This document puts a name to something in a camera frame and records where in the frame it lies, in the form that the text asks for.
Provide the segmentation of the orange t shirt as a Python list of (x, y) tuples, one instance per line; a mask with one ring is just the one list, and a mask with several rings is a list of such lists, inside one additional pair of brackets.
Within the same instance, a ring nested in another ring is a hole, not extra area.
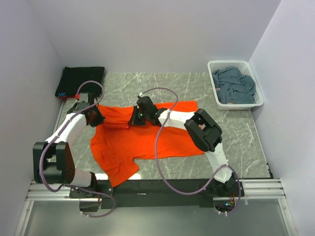
[[(109, 107), (100, 105), (105, 117), (91, 138), (92, 155), (108, 175), (113, 187), (128, 180), (138, 170), (135, 159), (154, 159), (154, 144), (159, 130), (149, 122), (144, 126), (128, 125), (133, 107)], [(187, 131), (166, 127), (158, 141), (158, 157), (187, 157), (201, 155)]]

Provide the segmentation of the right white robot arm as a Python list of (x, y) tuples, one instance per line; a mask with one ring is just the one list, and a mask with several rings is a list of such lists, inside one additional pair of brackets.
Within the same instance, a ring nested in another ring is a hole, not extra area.
[[(138, 96), (136, 106), (129, 121), (129, 125), (143, 126), (147, 122), (158, 126), (154, 152), (158, 172), (164, 183), (174, 192), (181, 195), (196, 195), (205, 191), (209, 185), (215, 184), (218, 194), (227, 196), (238, 186), (238, 196), (241, 197), (241, 183), (236, 171), (228, 164), (222, 146), (222, 129), (203, 109), (195, 112), (177, 112), (173, 108), (158, 108), (148, 96)], [(194, 192), (183, 192), (171, 185), (164, 177), (158, 162), (158, 141), (162, 130), (166, 127), (178, 128), (187, 131), (194, 145), (203, 151), (211, 164), (213, 174), (200, 189)]]

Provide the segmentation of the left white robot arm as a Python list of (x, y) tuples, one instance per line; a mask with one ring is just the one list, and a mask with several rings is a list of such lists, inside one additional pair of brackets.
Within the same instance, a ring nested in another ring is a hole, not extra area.
[(44, 142), (34, 144), (33, 176), (36, 183), (44, 184), (51, 192), (70, 186), (81, 188), (81, 192), (91, 198), (98, 193), (95, 174), (75, 167), (71, 147), (86, 126), (103, 124), (105, 117), (98, 109), (98, 100), (93, 93), (76, 94), (76, 99), (54, 134)]

